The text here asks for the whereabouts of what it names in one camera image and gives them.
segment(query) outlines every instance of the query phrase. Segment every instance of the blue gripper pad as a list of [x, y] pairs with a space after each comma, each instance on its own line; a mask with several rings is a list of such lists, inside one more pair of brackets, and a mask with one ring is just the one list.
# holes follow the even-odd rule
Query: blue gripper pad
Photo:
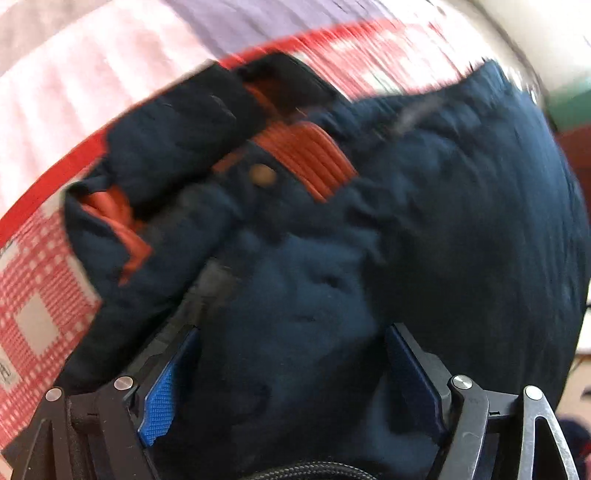
[[174, 391], [174, 379], [177, 366], [188, 350], [188, 347], [197, 338], [197, 329], [193, 329], [188, 335], [177, 353], [162, 370], [158, 380], [150, 389], [144, 403], [144, 418], [139, 427], [138, 434], [146, 447], [151, 447], [156, 438], [165, 435], [173, 422], [176, 407]]

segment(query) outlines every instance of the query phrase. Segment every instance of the metal screw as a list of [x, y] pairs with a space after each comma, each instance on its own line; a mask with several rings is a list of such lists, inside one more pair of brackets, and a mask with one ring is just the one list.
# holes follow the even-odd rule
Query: metal screw
[[131, 377], [119, 377], [113, 384], [117, 390], [129, 390], [133, 385], [134, 379]]
[[467, 377], [466, 375], [456, 375], [453, 377], [452, 383], [460, 390], [469, 390], [474, 384], [470, 377]]
[[47, 401], [56, 401], [58, 398], [61, 397], [61, 389], [60, 388], [52, 388], [48, 390], [45, 394], [45, 399]]
[[527, 395], [532, 400], [541, 400], [542, 397], [544, 396], [542, 391], [538, 387], [535, 387], [534, 385], [528, 385], [525, 388], [525, 395]]

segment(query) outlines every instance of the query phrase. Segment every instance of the navy blue jacket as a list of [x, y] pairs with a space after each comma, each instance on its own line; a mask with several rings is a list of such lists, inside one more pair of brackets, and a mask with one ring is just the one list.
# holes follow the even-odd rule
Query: navy blue jacket
[[[154, 445], [165, 480], [297, 460], [423, 478], [437, 448], [391, 374], [392, 322], [452, 374], [508, 393], [535, 384], [555, 406], [582, 322], [589, 222], [540, 110], [494, 62], [439, 92], [349, 103], [274, 61], [282, 101], [320, 105], [306, 121], [358, 175], [319, 202], [247, 141], [267, 118], [242, 86], [256, 68], [212, 67], [123, 117], [66, 199], [70, 241], [104, 303], [57, 384], [77, 393], [116, 376], [215, 264], [225, 280], [202, 302], [191, 388]], [[253, 182], [256, 164], [276, 179]], [[125, 284], [128, 253], [79, 205], [113, 184], [153, 247]]]

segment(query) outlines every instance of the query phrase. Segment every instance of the green object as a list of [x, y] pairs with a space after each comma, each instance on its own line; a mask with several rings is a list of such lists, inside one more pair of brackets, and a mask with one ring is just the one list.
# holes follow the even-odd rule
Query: green object
[[561, 132], [591, 124], [591, 76], [551, 93], [547, 109]]

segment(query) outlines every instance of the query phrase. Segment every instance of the orange trim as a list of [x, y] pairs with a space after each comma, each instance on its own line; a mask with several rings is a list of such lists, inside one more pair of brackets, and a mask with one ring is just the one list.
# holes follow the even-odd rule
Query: orange trim
[[132, 209], [127, 197], [119, 187], [115, 186], [106, 192], [86, 195], [81, 203], [85, 212], [109, 225], [127, 249], [129, 260], [123, 266], [119, 284], [127, 283], [130, 276], [152, 253], [152, 247], [134, 231], [139, 224], [132, 217]]
[[357, 175], [330, 135], [311, 122], [274, 124], [253, 142], [273, 155], [320, 202]]
[[230, 152], [228, 155], [223, 157], [217, 163], [214, 163], [212, 166], [212, 171], [215, 173], [223, 173], [227, 169], [229, 169], [232, 165], [238, 163], [242, 158], [242, 149], [238, 148], [238, 150], [234, 150]]
[[267, 115], [271, 118], [279, 116], [277, 107], [275, 107], [272, 100], [258, 86], [253, 83], [245, 83], [244, 88], [256, 99]]

